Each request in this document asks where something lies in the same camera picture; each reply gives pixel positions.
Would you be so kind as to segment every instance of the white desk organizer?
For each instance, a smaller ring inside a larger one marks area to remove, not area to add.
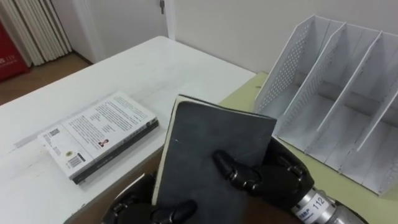
[[[312,16],[257,95],[274,134],[377,194],[398,182],[398,36]]]

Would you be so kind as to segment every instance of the white table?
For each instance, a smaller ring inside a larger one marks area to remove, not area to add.
[[[253,76],[203,52],[156,37],[0,106],[0,223],[67,221],[163,145],[177,94],[219,103]],[[68,180],[34,138],[15,147],[21,139],[116,90],[152,110],[162,128],[86,182],[75,185]]]

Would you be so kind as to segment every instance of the green table surface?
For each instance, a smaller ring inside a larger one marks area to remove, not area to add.
[[[241,88],[229,95],[220,105],[242,111],[252,111],[254,99],[267,78],[266,73],[258,73]],[[383,196],[340,175],[335,170],[305,155],[293,146],[284,143],[309,168],[315,179],[315,186],[329,196],[343,202],[361,214],[369,223],[398,224],[398,187]]]

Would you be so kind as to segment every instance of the barcode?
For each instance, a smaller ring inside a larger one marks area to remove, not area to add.
[[[71,158],[69,161],[69,165],[75,168],[77,165],[81,164],[81,159],[78,156]]]
[[[56,128],[56,129],[50,131],[50,134],[51,134],[51,136],[54,136],[54,135],[58,134],[59,132],[60,132],[60,130],[58,130],[58,128]]]

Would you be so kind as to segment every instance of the black notebook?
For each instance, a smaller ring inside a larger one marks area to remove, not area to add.
[[[187,199],[198,210],[187,224],[241,223],[246,194],[224,180],[212,160],[217,149],[238,162],[261,165],[276,120],[231,110],[189,96],[175,101],[152,203]]]

